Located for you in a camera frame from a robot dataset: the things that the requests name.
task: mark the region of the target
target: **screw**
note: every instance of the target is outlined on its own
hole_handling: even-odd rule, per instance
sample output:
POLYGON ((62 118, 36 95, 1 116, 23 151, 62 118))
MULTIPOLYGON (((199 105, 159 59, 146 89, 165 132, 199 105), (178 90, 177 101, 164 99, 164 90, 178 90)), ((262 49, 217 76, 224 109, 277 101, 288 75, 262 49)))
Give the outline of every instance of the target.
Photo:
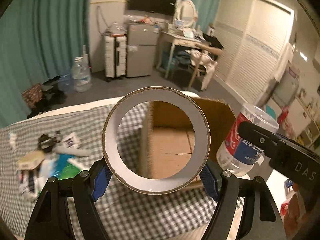
POLYGON ((50 177, 49 179, 48 179, 48 182, 49 183, 52 183, 52 182, 54 182, 56 180, 56 177, 55 176, 52 176, 52 177, 50 177))
POLYGON ((258 183, 263 183, 263 178, 261 178, 260 176, 255 177, 255 179, 258 183))
POLYGON ((230 171, 223 171, 223 176, 225 176, 225 177, 231 177, 231 172, 230 171))
POLYGON ((89 171, 81 171, 80 172, 80 176, 83 177, 83 178, 88 176, 88 175, 89 175, 89 171))

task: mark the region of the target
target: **cardboard tube roll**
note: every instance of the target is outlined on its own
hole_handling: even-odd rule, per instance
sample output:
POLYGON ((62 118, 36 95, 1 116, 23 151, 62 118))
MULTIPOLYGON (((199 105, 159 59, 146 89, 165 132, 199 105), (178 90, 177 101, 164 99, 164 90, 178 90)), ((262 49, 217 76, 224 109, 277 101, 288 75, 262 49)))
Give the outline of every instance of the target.
POLYGON ((210 130, 200 107, 188 96, 167 87, 147 87, 123 97, 110 111, 102 131, 102 150, 112 173, 127 187, 140 193, 160 195, 179 190, 192 182, 205 165, 210 150, 210 130), (171 177, 147 179, 129 170, 116 144, 118 127, 124 115, 134 106, 147 101, 164 101, 183 110, 195 131, 195 146, 186 166, 171 177))

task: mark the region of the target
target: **black tv screen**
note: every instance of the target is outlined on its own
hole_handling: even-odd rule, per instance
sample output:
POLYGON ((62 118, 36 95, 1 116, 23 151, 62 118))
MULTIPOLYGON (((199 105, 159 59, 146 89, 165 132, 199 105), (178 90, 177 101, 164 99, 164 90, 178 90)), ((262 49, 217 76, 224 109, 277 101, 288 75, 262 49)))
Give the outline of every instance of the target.
POLYGON ((173 16, 176 0, 129 0, 128 10, 161 13, 173 16))

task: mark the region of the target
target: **light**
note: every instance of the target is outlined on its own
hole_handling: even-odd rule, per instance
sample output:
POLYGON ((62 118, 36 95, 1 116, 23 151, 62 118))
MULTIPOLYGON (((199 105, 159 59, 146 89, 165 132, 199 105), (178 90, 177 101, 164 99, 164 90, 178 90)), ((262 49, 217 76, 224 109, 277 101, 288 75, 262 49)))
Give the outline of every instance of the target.
POLYGON ((300 56, 301 56, 305 61, 308 60, 308 58, 307 58, 302 52, 300 52, 300 56))

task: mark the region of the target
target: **white louvered door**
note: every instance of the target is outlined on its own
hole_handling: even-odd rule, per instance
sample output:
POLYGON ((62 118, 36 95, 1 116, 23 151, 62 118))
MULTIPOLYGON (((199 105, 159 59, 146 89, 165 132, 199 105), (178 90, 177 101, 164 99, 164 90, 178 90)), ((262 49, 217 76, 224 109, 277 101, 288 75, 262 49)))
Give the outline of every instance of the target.
POLYGON ((254 103, 278 67, 293 10, 272 0, 221 0, 215 36, 224 46, 216 75, 234 95, 254 103))

